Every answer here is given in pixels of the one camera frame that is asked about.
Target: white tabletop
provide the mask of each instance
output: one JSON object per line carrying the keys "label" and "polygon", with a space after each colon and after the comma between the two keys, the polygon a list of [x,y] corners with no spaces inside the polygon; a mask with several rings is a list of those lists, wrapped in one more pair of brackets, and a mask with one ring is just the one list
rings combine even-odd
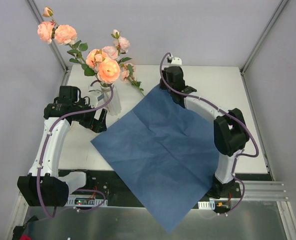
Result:
{"label": "white tabletop", "polygon": [[[212,101],[220,107],[227,109],[239,108],[242,111],[247,127],[259,145],[260,155],[257,158],[240,157],[236,172],[266,174],[266,164],[239,69],[237,67],[220,66],[182,66],[182,69],[186,85],[197,89],[197,95]],[[147,94],[159,83],[159,66],[137,65],[135,75],[138,81],[142,82],[141,86]],[[89,96],[91,99],[88,87],[92,81],[94,81],[93,77],[83,75],[80,65],[73,65],[67,85],[77,86],[81,89],[83,97]],[[138,90],[134,89],[129,83],[118,80],[115,85],[119,93],[122,110],[118,116],[107,115],[107,127],[133,109],[143,98]],[[74,122],[63,144],[59,169],[113,170],[90,142],[97,135],[97,133]],[[253,154],[254,152],[255,149],[250,141],[246,144],[245,153]]]}

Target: glass vase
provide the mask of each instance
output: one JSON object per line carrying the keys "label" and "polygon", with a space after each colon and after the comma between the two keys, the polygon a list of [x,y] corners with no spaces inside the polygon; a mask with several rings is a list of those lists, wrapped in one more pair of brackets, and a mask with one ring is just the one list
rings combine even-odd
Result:
{"label": "glass vase", "polygon": [[[121,113],[121,103],[120,103],[117,87],[114,84],[112,84],[111,86],[113,88],[113,98],[110,101],[110,103],[108,103],[106,108],[108,109],[108,112],[111,116],[116,116],[119,113]],[[107,102],[111,96],[111,89],[108,86],[105,87],[100,85],[100,87],[104,95],[104,101]]]}

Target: white wall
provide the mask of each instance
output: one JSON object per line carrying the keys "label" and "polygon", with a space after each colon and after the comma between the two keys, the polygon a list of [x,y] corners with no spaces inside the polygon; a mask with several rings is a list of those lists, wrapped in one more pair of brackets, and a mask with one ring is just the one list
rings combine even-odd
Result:
{"label": "white wall", "polygon": [[43,130],[43,109],[63,71],[37,36],[24,0],[0,1],[0,240],[8,226],[20,175],[33,163]]}
{"label": "white wall", "polygon": [[[36,0],[69,24],[89,49],[112,44],[113,29],[131,42],[136,64],[166,52],[185,65],[241,67],[280,0]],[[66,46],[60,47],[67,64]]]}
{"label": "white wall", "polygon": [[246,82],[272,170],[286,182],[296,215],[296,0],[272,29]]}

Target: blue cloth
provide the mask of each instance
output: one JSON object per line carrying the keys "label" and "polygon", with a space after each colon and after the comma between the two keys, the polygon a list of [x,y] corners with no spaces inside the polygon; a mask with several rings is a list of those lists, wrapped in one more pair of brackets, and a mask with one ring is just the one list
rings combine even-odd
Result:
{"label": "blue cloth", "polygon": [[210,189],[219,159],[213,124],[158,86],[91,142],[168,233]]}

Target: artificial rose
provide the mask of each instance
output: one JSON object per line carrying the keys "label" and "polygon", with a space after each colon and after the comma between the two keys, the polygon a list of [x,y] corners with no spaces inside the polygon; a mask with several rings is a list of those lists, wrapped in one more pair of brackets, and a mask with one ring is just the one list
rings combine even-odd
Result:
{"label": "artificial rose", "polygon": [[126,68],[126,69],[128,69],[128,65],[131,65],[132,66],[132,70],[135,72],[136,71],[136,67],[135,67],[135,65],[133,65],[133,64],[131,64],[131,63],[126,63],[125,65],[124,65],[124,67]]}
{"label": "artificial rose", "polygon": [[50,44],[52,42],[51,35],[54,28],[54,22],[44,21],[38,25],[38,35],[44,42]]}
{"label": "artificial rose", "polygon": [[124,81],[126,81],[127,80],[127,77],[129,77],[129,74],[130,74],[130,72],[128,70],[124,69],[122,71],[121,75],[120,75],[121,76],[121,79],[124,80]]}
{"label": "artificial rose", "polygon": [[113,45],[115,45],[116,47],[119,46],[119,41],[118,41],[118,39],[114,39],[114,40],[113,40]]}
{"label": "artificial rose", "polygon": [[43,9],[43,16],[46,17],[46,18],[48,18],[48,17],[51,17],[52,15],[53,15],[52,9],[46,6]]}
{"label": "artificial rose", "polygon": [[60,25],[54,32],[54,39],[59,45],[74,44],[77,39],[77,32],[69,25]]}
{"label": "artificial rose", "polygon": [[119,57],[118,49],[115,46],[105,46],[102,51],[107,53],[108,56],[113,60],[116,60]]}
{"label": "artificial rose", "polygon": [[101,54],[99,53],[100,50],[98,49],[94,49],[92,50],[86,59],[86,64],[91,67],[92,69],[94,69],[97,65],[97,63],[101,62],[103,60],[103,58],[108,57],[108,54],[106,54],[105,52],[102,52]]}
{"label": "artificial rose", "polygon": [[122,36],[118,40],[120,48],[126,52],[128,47],[130,47],[130,42],[128,41],[128,39]]}
{"label": "artificial rose", "polygon": [[103,60],[102,54],[100,54],[100,53],[99,54],[96,54],[94,56],[94,59],[96,60],[97,63],[102,62],[102,60]]}
{"label": "artificial rose", "polygon": [[99,65],[98,78],[100,81],[111,84],[114,83],[120,76],[120,67],[115,60],[109,57]]}

